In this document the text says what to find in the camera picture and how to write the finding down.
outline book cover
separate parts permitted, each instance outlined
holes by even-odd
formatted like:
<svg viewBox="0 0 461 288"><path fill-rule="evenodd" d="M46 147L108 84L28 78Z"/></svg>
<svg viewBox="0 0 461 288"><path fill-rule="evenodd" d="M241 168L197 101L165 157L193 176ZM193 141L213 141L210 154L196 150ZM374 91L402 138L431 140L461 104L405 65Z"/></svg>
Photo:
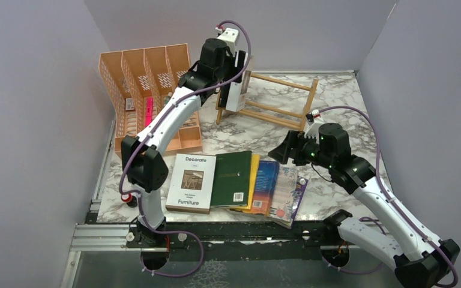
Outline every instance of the book cover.
<svg viewBox="0 0 461 288"><path fill-rule="evenodd" d="M209 214L215 164L212 155L178 154L165 208Z"/></svg>
<svg viewBox="0 0 461 288"><path fill-rule="evenodd" d="M281 167L277 178L277 185L271 199L271 207L268 217L278 220L289 221L291 213L289 207L292 206L294 194L296 193L296 182L298 171L295 168Z"/></svg>
<svg viewBox="0 0 461 288"><path fill-rule="evenodd" d="M216 155L211 207L247 205L251 162L251 151Z"/></svg>
<svg viewBox="0 0 461 288"><path fill-rule="evenodd" d="M243 210L252 208L253 190L255 189L255 180L257 179L257 171L259 169L259 154L252 154L252 163L250 165L250 185L248 189L248 203L245 207L232 207L231 209Z"/></svg>
<svg viewBox="0 0 461 288"><path fill-rule="evenodd" d="M270 217L270 219L284 227L291 228L294 219L296 219L296 214L300 208L301 200L305 194L305 189L308 185L308 179L298 176L298 181L296 183L296 190L292 193L292 202L287 205L286 215L284 219L279 219L277 217Z"/></svg>
<svg viewBox="0 0 461 288"><path fill-rule="evenodd" d="M276 161L261 160L255 180L251 209L239 210L250 216L266 216L279 173L280 164Z"/></svg>

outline green book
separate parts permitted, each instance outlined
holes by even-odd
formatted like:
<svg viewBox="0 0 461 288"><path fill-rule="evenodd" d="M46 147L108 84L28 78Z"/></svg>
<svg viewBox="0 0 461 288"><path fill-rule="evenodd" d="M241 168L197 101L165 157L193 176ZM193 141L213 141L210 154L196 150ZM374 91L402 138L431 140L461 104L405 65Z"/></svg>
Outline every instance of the green book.
<svg viewBox="0 0 461 288"><path fill-rule="evenodd" d="M252 152L216 155L211 207L247 206Z"/></svg>

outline pink highlighter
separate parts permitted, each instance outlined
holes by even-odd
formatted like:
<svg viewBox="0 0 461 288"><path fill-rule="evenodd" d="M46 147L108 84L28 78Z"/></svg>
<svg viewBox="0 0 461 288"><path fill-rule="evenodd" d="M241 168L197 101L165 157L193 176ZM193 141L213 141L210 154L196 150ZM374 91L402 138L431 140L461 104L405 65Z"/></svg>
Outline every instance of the pink highlighter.
<svg viewBox="0 0 461 288"><path fill-rule="evenodd" d="M152 121L152 97L149 97L146 102L146 122L145 126L149 125Z"/></svg>

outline orange desk organizer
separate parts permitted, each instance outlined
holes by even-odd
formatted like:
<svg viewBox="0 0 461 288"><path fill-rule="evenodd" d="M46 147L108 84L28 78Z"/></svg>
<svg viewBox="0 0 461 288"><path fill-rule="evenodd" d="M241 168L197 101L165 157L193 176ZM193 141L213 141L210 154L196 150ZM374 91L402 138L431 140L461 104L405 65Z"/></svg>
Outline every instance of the orange desk organizer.
<svg viewBox="0 0 461 288"><path fill-rule="evenodd" d="M115 152L119 157L124 136L135 136L144 129L148 99L153 102L153 120L190 66L188 44L100 54L101 78L116 110ZM128 98L133 99L134 110L126 110ZM166 154L201 150L199 114L195 112L170 141Z"/></svg>

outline wooden rack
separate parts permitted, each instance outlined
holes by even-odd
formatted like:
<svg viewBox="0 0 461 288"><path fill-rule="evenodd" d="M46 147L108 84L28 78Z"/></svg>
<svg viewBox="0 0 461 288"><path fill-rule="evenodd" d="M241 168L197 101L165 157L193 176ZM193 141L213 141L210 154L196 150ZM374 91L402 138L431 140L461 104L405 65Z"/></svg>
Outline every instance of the wooden rack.
<svg viewBox="0 0 461 288"><path fill-rule="evenodd" d="M269 111L273 111L273 112L276 112L276 113L288 115L288 116L297 118L298 120L297 121L292 121L292 120L288 120L288 119L278 118L278 117L275 117L275 116L271 116L271 115L264 114L264 113L261 113L261 112L252 111L252 110L249 110L249 109L241 109L241 110L239 110L237 112L232 112L232 111L226 110L225 108L219 108L217 106L216 109L218 110L218 114L217 114L217 117L216 117L216 124L220 124L221 114L223 113L223 111L228 111L230 113L237 113L239 115L249 116L249 117L252 117L252 118L259 119L259 120L268 121L270 123L283 125L283 126L291 128L291 129L296 129L298 131L303 131L303 128L305 127L305 123L306 123L305 115L307 113L309 113L309 111L310 111L310 107L312 106L313 97L315 95L315 91L317 90L317 85L318 85L319 81L317 79L314 79L312 81L312 86L311 87L306 87L306 86L303 86L303 85L294 84L294 83L291 83L291 82L287 82L287 81L283 81L283 80L279 80L279 79L274 79L274 78L270 78L270 77L267 77L267 76L255 74L255 73L250 74L250 77L308 91L309 92L308 98L307 98L307 101L305 103L305 106L303 107L303 111L301 113L285 111L285 110L282 110L282 109L278 109L276 107L271 107L271 106L268 106L268 105L255 103L255 102L252 102L252 101L249 101L249 100L246 100L246 102L245 102L246 105L250 105L250 106L258 107L258 108L261 108L261 109L264 109L264 110L269 110Z"/></svg>
<svg viewBox="0 0 461 288"><path fill-rule="evenodd" d="M116 110L115 152L121 157L121 141L145 128L147 101L153 100L152 119L162 110L179 78L190 68L188 45L108 52L100 55L100 74ZM134 109L126 109L129 98ZM202 150L199 114L195 112L170 141L166 154Z"/></svg>

